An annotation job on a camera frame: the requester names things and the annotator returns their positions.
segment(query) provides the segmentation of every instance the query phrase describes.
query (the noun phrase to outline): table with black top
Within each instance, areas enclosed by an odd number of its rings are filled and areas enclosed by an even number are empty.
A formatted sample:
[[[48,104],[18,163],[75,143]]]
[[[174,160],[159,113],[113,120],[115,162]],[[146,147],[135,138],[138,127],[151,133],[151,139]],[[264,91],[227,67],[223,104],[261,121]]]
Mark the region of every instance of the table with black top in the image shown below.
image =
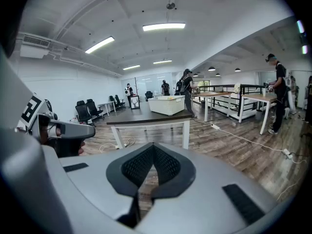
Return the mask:
[[[126,110],[106,124],[111,126],[117,145],[121,149],[124,148],[124,144],[119,128],[183,124],[182,147],[188,149],[191,116],[186,110],[172,116],[155,113],[146,102],[140,104],[140,109]]]

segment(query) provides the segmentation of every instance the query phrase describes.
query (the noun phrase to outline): white plastic bin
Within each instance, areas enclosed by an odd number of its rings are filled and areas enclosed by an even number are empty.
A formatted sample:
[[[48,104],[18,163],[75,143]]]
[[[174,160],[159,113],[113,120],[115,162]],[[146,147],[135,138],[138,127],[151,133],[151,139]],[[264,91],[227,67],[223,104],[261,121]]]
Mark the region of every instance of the white plastic bin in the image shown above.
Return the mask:
[[[151,111],[171,116],[184,110],[184,99],[185,96],[159,96],[148,99],[148,103]]]

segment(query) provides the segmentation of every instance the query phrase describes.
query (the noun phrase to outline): sneaker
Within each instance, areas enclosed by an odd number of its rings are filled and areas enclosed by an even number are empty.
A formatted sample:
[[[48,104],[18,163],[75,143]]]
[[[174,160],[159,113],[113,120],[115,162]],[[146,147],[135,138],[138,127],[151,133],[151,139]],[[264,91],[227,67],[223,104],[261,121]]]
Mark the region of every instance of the sneaker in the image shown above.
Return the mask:
[[[269,129],[268,132],[272,135],[277,135],[278,132],[275,132],[273,129]]]

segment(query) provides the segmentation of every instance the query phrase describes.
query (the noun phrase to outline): rectangular ceiling light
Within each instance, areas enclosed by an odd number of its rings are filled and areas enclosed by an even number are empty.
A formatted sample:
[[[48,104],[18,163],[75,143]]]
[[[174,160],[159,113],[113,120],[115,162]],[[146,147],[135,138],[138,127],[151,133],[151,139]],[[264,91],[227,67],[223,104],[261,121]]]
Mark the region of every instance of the rectangular ceiling light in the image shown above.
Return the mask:
[[[161,63],[167,63],[167,62],[172,62],[172,60],[156,61],[156,62],[153,62],[153,64],[161,64]]]
[[[305,55],[308,52],[307,45],[302,46],[302,53]]]
[[[140,67],[140,65],[136,65],[136,66],[132,66],[132,67],[128,67],[128,68],[123,68],[123,70],[131,69],[131,68],[138,68],[138,67]]]
[[[112,41],[115,41],[115,39],[113,37],[109,37],[108,39],[105,39],[105,40],[99,42],[98,44],[94,45],[93,47],[89,48],[86,51],[86,53],[89,54],[89,53],[95,51],[96,49],[98,49],[98,48],[100,48],[100,47],[102,47],[102,46],[104,46],[104,45],[106,45],[106,44],[108,44],[108,43],[110,43]]]
[[[144,31],[155,29],[184,29],[185,23],[160,23],[143,26]]]
[[[301,23],[300,20],[297,21],[297,25],[298,25],[300,33],[303,33],[304,32],[304,28],[303,28],[302,23]]]

